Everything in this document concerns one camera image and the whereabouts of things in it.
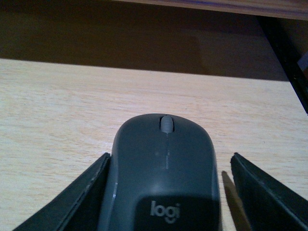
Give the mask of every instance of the gray wireless mouse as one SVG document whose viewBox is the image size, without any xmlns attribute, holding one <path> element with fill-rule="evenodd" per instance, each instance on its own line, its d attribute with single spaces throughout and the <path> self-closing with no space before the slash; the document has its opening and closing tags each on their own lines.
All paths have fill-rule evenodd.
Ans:
<svg viewBox="0 0 308 231">
<path fill-rule="evenodd" d="M 116 134 L 98 231 L 220 231 L 215 151 L 196 123 L 165 114 Z"/>
</svg>

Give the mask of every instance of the desk surface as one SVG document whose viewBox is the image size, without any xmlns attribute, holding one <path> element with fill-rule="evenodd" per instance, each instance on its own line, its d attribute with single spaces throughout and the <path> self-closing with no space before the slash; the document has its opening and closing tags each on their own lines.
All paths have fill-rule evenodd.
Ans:
<svg viewBox="0 0 308 231">
<path fill-rule="evenodd" d="M 0 59 L 0 229 L 34 214 L 111 152 L 129 118 L 168 113 L 212 138 L 225 230 L 225 194 L 239 152 L 308 199 L 308 118 L 287 81 Z"/>
</svg>

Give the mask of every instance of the logi logo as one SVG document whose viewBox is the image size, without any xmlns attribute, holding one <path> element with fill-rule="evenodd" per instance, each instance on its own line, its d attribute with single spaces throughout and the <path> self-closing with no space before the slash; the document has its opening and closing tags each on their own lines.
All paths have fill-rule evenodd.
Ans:
<svg viewBox="0 0 308 231">
<path fill-rule="evenodd" d="M 168 206 L 165 208 L 162 205 L 156 205 L 156 201 L 151 202 L 151 216 L 165 216 L 165 221 L 168 224 L 173 224 L 180 217 L 180 204 L 175 204 L 176 207 Z"/>
</svg>

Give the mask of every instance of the mouse button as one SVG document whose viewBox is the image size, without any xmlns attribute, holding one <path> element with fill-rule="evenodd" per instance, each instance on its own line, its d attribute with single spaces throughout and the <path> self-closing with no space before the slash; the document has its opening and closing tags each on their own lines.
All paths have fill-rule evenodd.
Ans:
<svg viewBox="0 0 308 231">
<path fill-rule="evenodd" d="M 160 130 L 167 134 L 174 131 L 174 123 L 171 116 L 166 115 L 160 119 Z"/>
<path fill-rule="evenodd" d="M 121 126 L 114 144 L 138 146 L 146 140 L 154 140 L 157 133 L 160 133 L 157 120 L 131 119 Z"/>
<path fill-rule="evenodd" d="M 214 148 L 204 132 L 171 133 L 169 140 L 169 171 L 179 177 L 189 192 L 200 190 L 211 194 Z"/>
<path fill-rule="evenodd" d="M 154 132 L 141 136 L 120 137 L 116 147 L 123 177 L 141 178 L 142 174 L 163 169 L 166 162 L 166 134 Z"/>
</svg>

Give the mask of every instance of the wooden desk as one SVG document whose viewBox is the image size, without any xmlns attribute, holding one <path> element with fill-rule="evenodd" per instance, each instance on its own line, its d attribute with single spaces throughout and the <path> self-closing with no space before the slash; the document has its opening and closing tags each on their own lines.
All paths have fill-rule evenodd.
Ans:
<svg viewBox="0 0 308 231">
<path fill-rule="evenodd" d="M 209 27 L 174 22 L 178 10 L 187 18 L 205 15 Z M 182 116 L 207 130 L 225 230 L 235 225 L 225 194 L 232 185 L 221 173 L 232 179 L 234 152 L 308 199 L 308 118 L 255 20 L 228 14 L 228 27 L 219 27 L 224 24 L 211 18 L 225 14 L 178 10 L 150 8 L 141 14 L 144 21 L 123 12 L 123 21 L 93 14 L 80 21 L 56 15 L 56 7 L 53 18 L 1 13 L 0 230 L 52 200 L 111 152 L 126 120 L 145 113 Z M 140 55 L 130 55 L 136 49 Z"/>
<path fill-rule="evenodd" d="M 243 154 L 308 199 L 308 118 L 290 83 L 0 60 L 0 223 L 9 231 L 60 193 L 118 128 L 145 113 L 204 127 L 217 154 L 225 230 L 235 230 L 221 173 Z"/>
</svg>

